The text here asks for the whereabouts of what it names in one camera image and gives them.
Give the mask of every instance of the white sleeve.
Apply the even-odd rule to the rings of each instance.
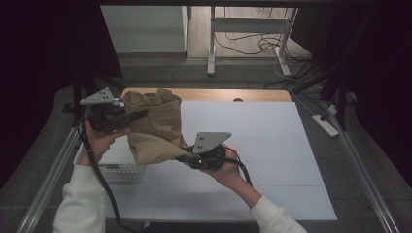
[[[106,192],[91,167],[75,165],[63,187],[53,232],[105,232]]]
[[[257,221],[260,233],[306,233],[285,208],[262,196],[249,213]]]

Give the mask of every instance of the metal frame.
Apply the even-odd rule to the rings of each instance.
[[[37,223],[42,216],[43,210],[46,208],[46,205],[49,202],[50,197],[52,196],[55,185],[60,179],[61,173],[66,166],[67,160],[70,157],[70,154],[74,146],[76,145],[77,140],[77,128],[73,127],[69,131],[69,134],[67,135],[67,138],[60,149],[60,152],[55,158],[54,163],[49,169],[48,174],[46,175],[42,185],[37,191],[36,196],[30,204],[30,207],[28,208],[26,215],[21,221],[17,232],[33,232],[36,228]]]
[[[277,59],[281,65],[284,76],[290,76],[291,71],[286,63],[284,54],[293,26],[296,8],[287,19],[262,19],[262,18],[226,18],[215,17],[215,7],[211,7],[210,18],[210,45],[207,64],[207,75],[215,75],[215,33],[216,32],[243,32],[243,33],[273,33],[283,34],[279,47],[275,49]]]
[[[340,134],[339,138],[341,140],[343,148],[348,154],[348,158],[351,161],[352,166],[354,167],[354,170],[358,175],[360,183],[363,186],[363,190],[366,193],[369,201],[373,205],[376,215],[381,221],[382,226],[385,229],[385,232],[400,233],[401,230],[397,226],[397,223],[395,222],[391,210],[389,209],[384,197],[380,193],[375,182],[372,180],[369,173],[367,172],[367,169],[361,160],[361,156],[355,148],[354,144],[352,143],[349,134],[347,133],[347,131],[343,130],[343,128],[339,125],[335,117],[331,117],[330,121]]]

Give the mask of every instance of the white tabletop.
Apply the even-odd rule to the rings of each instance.
[[[335,220],[325,184],[293,102],[183,101],[182,132],[231,132],[255,189],[297,220]],[[117,139],[103,163],[134,163],[127,138]],[[212,178],[177,161],[109,179],[121,218],[174,222],[248,222],[247,205]],[[107,217],[114,217],[107,203]]]

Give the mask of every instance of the floor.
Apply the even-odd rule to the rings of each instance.
[[[240,8],[217,7],[216,17],[239,18],[288,18],[291,9],[285,8]],[[192,7],[191,19],[188,24],[188,58],[207,57],[210,44],[210,7]],[[263,50],[259,42],[267,42],[270,45],[278,44],[279,34],[262,35],[259,33],[216,33],[215,50],[216,57],[276,57],[273,46],[263,44]],[[232,48],[226,49],[219,44]],[[288,53],[293,56],[304,57],[308,51],[295,43],[292,39],[287,42]]]

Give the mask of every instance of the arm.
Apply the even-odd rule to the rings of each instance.
[[[97,162],[117,137],[129,132],[128,129],[122,129],[111,134],[101,134],[94,131],[88,122],[85,122],[85,127]],[[63,201],[54,219],[54,232],[105,232],[105,199],[105,190],[90,167],[87,152],[83,148],[71,181],[63,187]]]
[[[231,150],[226,150],[226,157],[236,159],[236,154]],[[250,214],[259,225],[261,233],[306,232],[288,214],[285,208],[276,206],[243,180],[237,165],[225,163],[218,171],[204,170],[203,172],[213,177],[221,185],[234,191],[245,201],[250,208]]]

